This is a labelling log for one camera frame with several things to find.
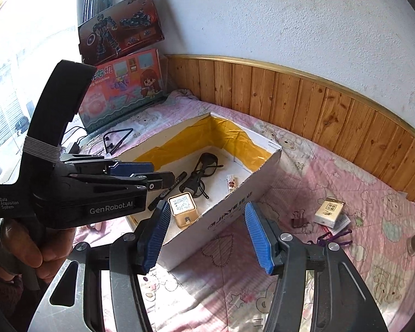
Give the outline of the pink binder clip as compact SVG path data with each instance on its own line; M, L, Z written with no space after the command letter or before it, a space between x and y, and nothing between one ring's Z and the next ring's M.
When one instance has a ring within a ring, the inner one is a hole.
M298 211L293 211L291 226L294 229L301 229L308 224L307 218L304 216L305 210L300 209Z

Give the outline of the cream tissue pack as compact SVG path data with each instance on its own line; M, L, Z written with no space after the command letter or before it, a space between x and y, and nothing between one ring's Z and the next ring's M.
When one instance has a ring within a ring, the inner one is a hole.
M326 198L314 214L313 221L320 225L334 228L345 204L345 202L334 198Z

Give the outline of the purple toy figure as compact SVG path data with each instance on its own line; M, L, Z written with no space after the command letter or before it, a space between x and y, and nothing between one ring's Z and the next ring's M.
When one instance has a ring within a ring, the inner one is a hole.
M336 243L340 247L349 246L350 244L352 244L352 240L341 241L341 238L343 238L347 235L350 235L350 234L352 234L351 229L344 229L344 230L336 233L335 235L333 235L331 232L327 232L327 233L319 236L316 239L316 242L308 241L308 244L318 245L318 246L321 246L321 247L325 247L329 243Z

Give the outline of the black marker pen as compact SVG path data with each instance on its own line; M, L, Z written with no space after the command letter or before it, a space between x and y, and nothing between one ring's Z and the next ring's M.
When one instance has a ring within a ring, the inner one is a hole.
M161 194L159 194L149 205L148 205L148 210L149 211L153 211L156 207L157 207L157 205L162 201L162 200L164 200L165 199L165 197L167 197L167 195L169 195L184 179L185 179L185 177L187 176L187 173L186 172L182 172L181 174L179 174L179 176L178 177L176 177L176 179L175 179L175 181L174 181L174 184L171 186L171 187L169 187L169 188L167 188L167 189L165 189L165 190L163 190L163 192L161 192Z

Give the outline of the gold square tin box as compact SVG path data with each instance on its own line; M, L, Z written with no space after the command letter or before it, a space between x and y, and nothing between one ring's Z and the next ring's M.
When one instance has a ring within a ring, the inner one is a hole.
M175 223L184 229L198 220L198 209L191 193L185 192L168 198Z

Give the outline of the black neckband earphones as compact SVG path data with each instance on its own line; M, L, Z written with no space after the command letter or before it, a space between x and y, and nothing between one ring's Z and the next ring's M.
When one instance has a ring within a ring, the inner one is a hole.
M133 128L123 128L105 133L102 138L105 153L114 155L132 133Z

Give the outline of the black sunglasses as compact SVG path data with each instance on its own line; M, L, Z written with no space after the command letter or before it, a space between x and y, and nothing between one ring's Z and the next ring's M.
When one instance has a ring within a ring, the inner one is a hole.
M204 178L211 177L217 169L221 169L222 164L219 164L218 157L210 152L204 152L198 159L196 167L191 172L190 176L180 185L179 191L181 193L189 193L193 199L201 196L209 199L206 193Z

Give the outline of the pink bear patterned quilt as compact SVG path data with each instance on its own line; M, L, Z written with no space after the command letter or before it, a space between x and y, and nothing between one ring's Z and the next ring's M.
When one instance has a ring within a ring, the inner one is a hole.
M146 136L140 143L208 113L263 135L248 115L174 92L166 102L145 112L141 126ZM406 203L395 214L385 205L390 194L380 180L319 146L296 164L289 163L289 154L282 149L268 190L258 200L248 201L255 202L278 226L273 229L279 241L279 274L268 275L258 264L245 223L246 205L234 222L177 267L188 266L190 258L196 257L196 277L222 271L225 277L238 279L237 288L225 291L221 317L239 316L254 297L259 309L268 313L266 331L300 329L306 276L312 271L313 331L385 331L378 303L399 302L407 290L405 278L392 273L391 259L406 252L406 239L415 232L415 205ZM326 198L346 203L341 214L350 218L346 229L352 234L341 241L352 240L349 246L308 244L331 232L332 228L313 221ZM300 209L305 210L308 224L294 229L292 213Z

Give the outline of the white cardboard box yellow tape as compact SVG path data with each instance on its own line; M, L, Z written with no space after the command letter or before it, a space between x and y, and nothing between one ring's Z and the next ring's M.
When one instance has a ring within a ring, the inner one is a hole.
M179 175L191 174L204 152L215 154L223 167L203 179L210 198L194 199L199 215L195 223L180 229L171 217L158 259L169 271L234 222L248 201L258 200L268 190L282 148L259 133L208 113L163 130L120 155L124 162L149 162L158 172ZM227 175L237 178L232 193Z

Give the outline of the pink doll toy box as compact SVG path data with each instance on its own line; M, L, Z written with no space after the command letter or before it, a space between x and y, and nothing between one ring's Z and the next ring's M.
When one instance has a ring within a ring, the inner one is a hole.
M159 52L148 49L99 65L79 116L92 133L163 95Z

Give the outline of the dark robot toy box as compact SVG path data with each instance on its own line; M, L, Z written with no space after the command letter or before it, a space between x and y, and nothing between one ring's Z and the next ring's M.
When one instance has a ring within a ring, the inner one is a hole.
M97 66L164 40L154 0L123 0L78 27L79 53Z

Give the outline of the wooden wall panelling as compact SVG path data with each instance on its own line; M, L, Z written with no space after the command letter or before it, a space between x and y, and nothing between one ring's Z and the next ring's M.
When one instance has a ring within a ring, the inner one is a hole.
M278 64L168 55L176 86L284 128L333 151L415 202L415 128L330 80Z

